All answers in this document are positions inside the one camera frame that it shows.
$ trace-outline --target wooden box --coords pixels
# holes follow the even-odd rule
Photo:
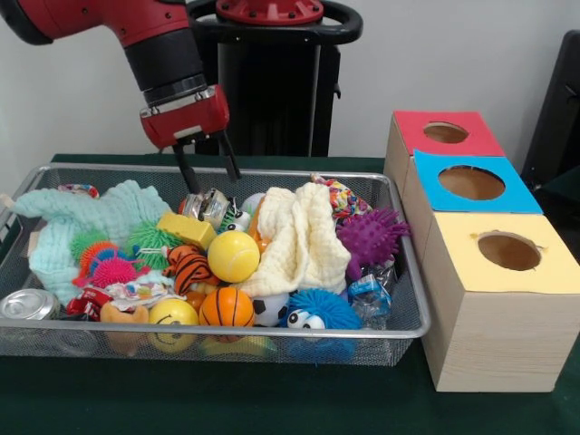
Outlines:
[[[396,183],[401,198],[415,150],[456,156],[504,155],[477,112],[396,111],[384,173]]]
[[[434,213],[423,337],[439,392],[550,392],[580,328],[580,266],[547,219]]]
[[[444,156],[416,150],[406,186],[402,203],[420,263],[433,210],[542,214],[505,157]]]

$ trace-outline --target blue lid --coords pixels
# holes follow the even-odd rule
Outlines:
[[[431,208],[436,211],[488,212],[488,213],[530,213],[542,214],[524,182],[505,157],[442,156],[415,151],[415,165],[419,180]],[[445,188],[440,174],[448,169],[479,170],[475,180],[483,179],[481,172],[491,175],[490,179],[500,179],[504,185],[503,193],[486,199],[470,199],[457,195]]]

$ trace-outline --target cream towel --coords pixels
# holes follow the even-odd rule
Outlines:
[[[334,232],[329,189],[307,183],[296,193],[267,191],[257,229],[271,240],[260,265],[239,288],[251,297],[318,287],[339,294],[351,255]]]

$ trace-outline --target wire mesh basket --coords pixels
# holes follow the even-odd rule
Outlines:
[[[217,188],[227,195],[247,198],[272,186],[295,190],[309,181],[310,173],[244,170],[236,184],[222,169],[196,169],[202,188]],[[396,188],[382,175],[321,173],[338,179],[374,208],[392,207],[402,216]],[[154,186],[177,209],[188,193],[177,168],[51,164],[31,172],[15,198],[32,189],[61,184],[88,183],[100,192],[134,179],[142,188]],[[28,240],[39,219],[15,217],[5,210],[0,264],[0,297],[21,288],[42,288],[30,272]],[[295,330],[287,328],[236,328],[152,324],[102,324],[61,320],[0,319],[0,354],[157,360],[341,363],[395,365],[414,338],[430,326],[421,275],[409,237],[403,237],[395,262],[399,281],[392,291],[391,314],[375,329]]]

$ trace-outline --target circular hole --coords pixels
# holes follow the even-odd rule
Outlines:
[[[484,234],[479,238],[478,246],[487,260],[506,269],[533,269],[542,259],[534,243],[517,234]]]
[[[472,166],[454,166],[439,174],[439,183],[455,195],[477,201],[495,199],[506,191],[496,174]]]
[[[425,136],[441,143],[461,143],[469,133],[459,125],[450,122],[430,122],[423,129]]]

